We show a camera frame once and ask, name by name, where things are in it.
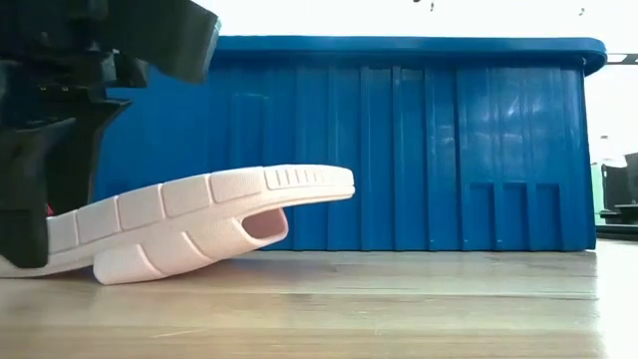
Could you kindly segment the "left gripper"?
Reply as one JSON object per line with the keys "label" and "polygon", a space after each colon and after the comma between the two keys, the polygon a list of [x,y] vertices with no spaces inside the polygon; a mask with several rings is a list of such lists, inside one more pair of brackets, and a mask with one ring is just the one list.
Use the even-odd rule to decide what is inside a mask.
{"label": "left gripper", "polygon": [[[218,16],[193,0],[0,0],[0,120],[41,117],[47,86],[145,88],[150,67],[200,82],[218,36]],[[104,131],[130,105],[75,105],[75,120],[0,128],[1,256],[48,263],[47,153],[53,214],[90,203]]]}

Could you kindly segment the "white slide sandal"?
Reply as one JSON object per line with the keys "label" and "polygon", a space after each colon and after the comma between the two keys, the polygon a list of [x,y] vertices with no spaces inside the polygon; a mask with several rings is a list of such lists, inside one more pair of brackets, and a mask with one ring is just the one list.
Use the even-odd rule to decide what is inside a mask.
{"label": "white slide sandal", "polygon": [[0,278],[38,277],[90,266],[104,285],[158,280],[206,267],[288,234],[288,206],[347,199],[353,173],[279,165],[201,174],[149,185],[51,216],[49,262]]}

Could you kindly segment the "blue plastic bin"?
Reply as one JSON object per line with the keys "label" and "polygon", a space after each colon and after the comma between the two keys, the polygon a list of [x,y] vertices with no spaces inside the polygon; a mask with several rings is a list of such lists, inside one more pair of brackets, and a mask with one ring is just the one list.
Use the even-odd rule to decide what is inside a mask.
{"label": "blue plastic bin", "polygon": [[281,250],[581,251],[596,243],[584,81],[594,38],[224,36],[208,77],[114,89],[95,189],[341,166]]}

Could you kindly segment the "dark furniture piece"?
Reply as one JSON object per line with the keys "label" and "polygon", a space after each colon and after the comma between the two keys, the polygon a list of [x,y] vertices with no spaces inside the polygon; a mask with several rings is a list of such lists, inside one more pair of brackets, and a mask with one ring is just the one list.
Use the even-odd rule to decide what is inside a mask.
{"label": "dark furniture piece", "polygon": [[624,156],[625,167],[601,166],[600,238],[638,242],[638,153]]}

